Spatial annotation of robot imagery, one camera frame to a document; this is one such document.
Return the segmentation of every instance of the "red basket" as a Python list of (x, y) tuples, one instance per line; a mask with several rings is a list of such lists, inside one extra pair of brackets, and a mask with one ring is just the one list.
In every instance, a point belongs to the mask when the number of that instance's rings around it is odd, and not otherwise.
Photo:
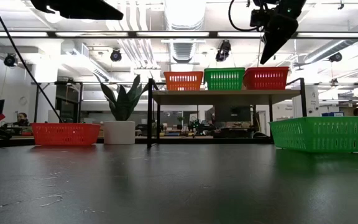
[(41, 146), (89, 146), (96, 143), (98, 124), (31, 124), (35, 144)]
[(164, 72), (168, 90), (200, 90), (204, 72)]
[(248, 68), (242, 80), (247, 90), (284, 90), (290, 67)]

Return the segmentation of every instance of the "wooden shelf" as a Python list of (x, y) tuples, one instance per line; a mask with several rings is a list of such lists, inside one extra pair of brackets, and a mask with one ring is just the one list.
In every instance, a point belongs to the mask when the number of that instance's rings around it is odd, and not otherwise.
[(300, 90), (153, 91), (160, 105), (268, 105), (300, 95)]

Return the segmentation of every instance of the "plastic basket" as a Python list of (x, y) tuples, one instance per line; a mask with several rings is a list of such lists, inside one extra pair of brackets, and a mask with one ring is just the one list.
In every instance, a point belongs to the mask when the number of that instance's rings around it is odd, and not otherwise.
[(203, 72), (164, 72), (167, 90), (200, 90)]
[(284, 90), (289, 67), (248, 68), (244, 75), (247, 90)]
[(274, 144), (307, 152), (358, 152), (358, 117), (309, 117), (270, 122)]
[(98, 124), (31, 124), (35, 144), (41, 146), (89, 146), (96, 143)]
[(208, 90), (241, 90), (245, 68), (206, 68)]

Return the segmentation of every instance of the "table surface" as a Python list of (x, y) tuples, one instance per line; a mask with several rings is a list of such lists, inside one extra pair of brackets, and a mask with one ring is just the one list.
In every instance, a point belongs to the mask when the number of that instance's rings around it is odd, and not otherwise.
[(300, 95), (300, 90), (208, 90), (153, 91), (153, 99), (160, 105), (268, 105)]
[(0, 223), (354, 224), (358, 153), (251, 144), (8, 147), (0, 149)]

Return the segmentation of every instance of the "light fixture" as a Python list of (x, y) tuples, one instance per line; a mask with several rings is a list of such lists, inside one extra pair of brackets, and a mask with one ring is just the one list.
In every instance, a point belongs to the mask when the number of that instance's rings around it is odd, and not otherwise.
[(218, 37), (260, 37), (261, 32), (218, 32)]
[[(12, 37), (48, 37), (46, 32), (9, 32)], [(3, 31), (0, 32), (0, 37), (7, 37)]]
[(102, 100), (102, 99), (100, 99), (100, 100), (83, 100), (84, 102), (105, 102), (105, 101), (107, 101), (107, 100)]
[(297, 37), (303, 37), (303, 38), (358, 38), (358, 32), (333, 32), (333, 33), (327, 33), (327, 32), (299, 32)]
[(127, 37), (127, 32), (56, 32), (57, 37)]
[(190, 39), (168, 39), (161, 40), (163, 44), (205, 44), (206, 40), (190, 40)]
[(207, 37), (209, 32), (136, 32), (138, 37)]
[(91, 22), (93, 22), (92, 19), (82, 19), (81, 21), (83, 21), (84, 23), (91, 23)]

